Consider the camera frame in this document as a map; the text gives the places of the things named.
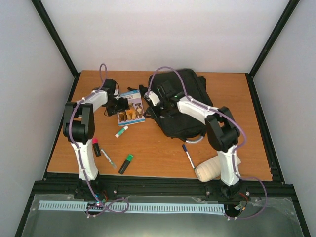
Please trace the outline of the black student backpack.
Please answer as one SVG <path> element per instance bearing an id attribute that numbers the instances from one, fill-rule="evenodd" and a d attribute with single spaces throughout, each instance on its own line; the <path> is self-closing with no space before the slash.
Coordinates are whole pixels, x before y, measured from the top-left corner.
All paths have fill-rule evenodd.
<path id="1" fill-rule="evenodd" d="M 155 72 L 149 77 L 148 86 L 140 85 L 139 91 L 142 98 L 146 92 L 152 91 L 161 102 L 176 102 L 178 113 L 172 117 L 153 118 L 165 136 L 180 139 L 187 144 L 196 144 L 204 139 L 204 119 L 207 109 L 213 106 L 206 91 L 205 77 L 198 76 L 192 69 Z"/>

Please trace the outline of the dog picture book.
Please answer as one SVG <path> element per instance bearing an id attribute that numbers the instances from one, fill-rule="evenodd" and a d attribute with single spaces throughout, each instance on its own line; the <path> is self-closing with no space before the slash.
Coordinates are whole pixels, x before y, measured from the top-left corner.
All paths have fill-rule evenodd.
<path id="1" fill-rule="evenodd" d="M 139 90 L 122 93 L 119 97 L 127 99 L 129 105 L 127 110 L 118 112 L 119 126 L 145 122 L 142 96 Z"/>

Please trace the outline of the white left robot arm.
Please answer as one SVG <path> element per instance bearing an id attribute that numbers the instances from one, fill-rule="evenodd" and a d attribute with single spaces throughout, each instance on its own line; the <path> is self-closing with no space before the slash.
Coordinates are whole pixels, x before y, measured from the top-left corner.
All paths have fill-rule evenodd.
<path id="1" fill-rule="evenodd" d="M 119 85 L 113 79 L 105 79 L 99 88 L 76 102 L 67 102 L 63 115 L 63 135 L 74 149 L 80 184 L 85 192 L 96 199 L 102 195 L 103 187 L 93 155 L 92 140 L 95 133 L 94 112 L 105 108 L 106 116 L 128 109 L 128 100 L 119 98 Z"/>

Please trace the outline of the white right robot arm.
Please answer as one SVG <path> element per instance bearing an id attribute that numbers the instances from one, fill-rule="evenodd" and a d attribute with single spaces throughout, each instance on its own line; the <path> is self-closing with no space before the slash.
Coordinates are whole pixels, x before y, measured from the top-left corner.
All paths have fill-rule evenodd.
<path id="1" fill-rule="evenodd" d="M 216 108 L 204 104 L 185 90 L 180 93 L 162 85 L 158 93 L 148 90 L 144 95 L 154 115 L 164 116 L 171 110 L 176 110 L 203 123 L 211 147 L 217 151 L 217 156 L 193 166 L 197 178 L 201 182 L 210 181 L 217 176 L 221 179 L 221 193 L 231 199 L 241 189 L 241 177 L 238 170 L 238 138 L 244 132 L 235 122 L 227 107 Z"/>

